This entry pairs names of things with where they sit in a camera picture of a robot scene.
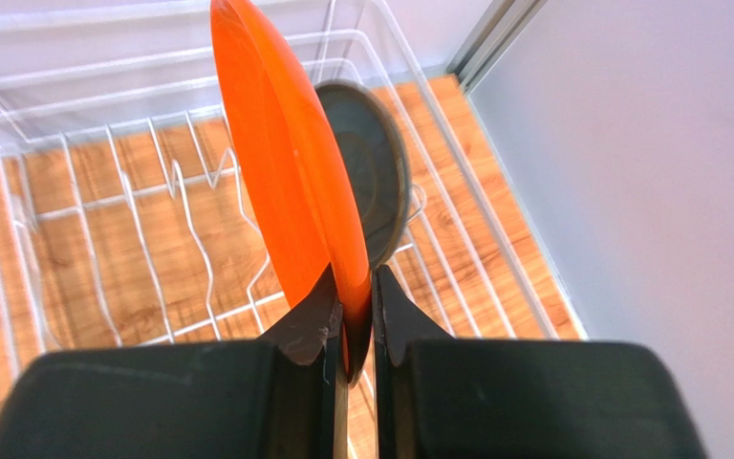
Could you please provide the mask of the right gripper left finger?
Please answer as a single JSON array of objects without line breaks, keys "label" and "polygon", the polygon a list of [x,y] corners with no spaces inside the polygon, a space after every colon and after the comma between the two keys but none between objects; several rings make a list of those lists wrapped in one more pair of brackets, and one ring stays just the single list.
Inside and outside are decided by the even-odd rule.
[{"label": "right gripper left finger", "polygon": [[0,458],[340,458],[333,274],[255,339],[53,352],[0,411]]}]

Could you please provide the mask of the orange plate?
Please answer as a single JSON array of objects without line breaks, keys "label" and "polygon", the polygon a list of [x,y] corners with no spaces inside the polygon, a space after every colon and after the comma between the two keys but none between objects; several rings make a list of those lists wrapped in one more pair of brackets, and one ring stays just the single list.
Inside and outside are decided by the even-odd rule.
[{"label": "orange plate", "polygon": [[296,306],[331,271],[356,383],[371,335],[371,274],[351,183],[303,66],[249,1],[210,5],[212,49],[238,164],[283,292]]}]

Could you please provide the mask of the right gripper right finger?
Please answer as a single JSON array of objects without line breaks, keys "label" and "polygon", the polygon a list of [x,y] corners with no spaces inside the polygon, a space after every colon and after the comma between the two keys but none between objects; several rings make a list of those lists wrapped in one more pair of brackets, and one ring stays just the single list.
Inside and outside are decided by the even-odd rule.
[{"label": "right gripper right finger", "polygon": [[703,458],[663,362],[615,341],[458,339],[373,274],[382,458]]}]

